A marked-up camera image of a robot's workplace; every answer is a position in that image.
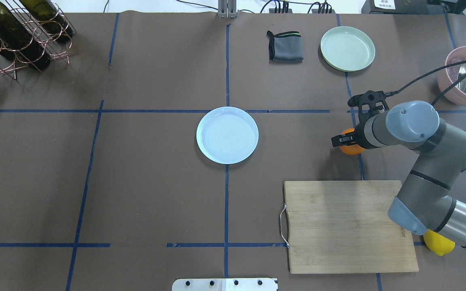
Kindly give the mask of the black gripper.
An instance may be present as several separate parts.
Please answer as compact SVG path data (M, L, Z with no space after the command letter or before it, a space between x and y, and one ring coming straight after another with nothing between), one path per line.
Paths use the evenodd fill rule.
M352 135L336 135L331 138L332 147L358 145L361 148L369 149L369 142L364 134L365 123L359 123L354 127Z

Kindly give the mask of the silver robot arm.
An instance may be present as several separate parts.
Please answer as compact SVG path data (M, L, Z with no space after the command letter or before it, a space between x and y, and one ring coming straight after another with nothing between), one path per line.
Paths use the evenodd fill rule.
M334 136L333 147L395 145L418 154L388 210L388 217L418 236L431 230L466 249L466 203L449 195L466 173L466 131L440 118L425 101L400 103Z

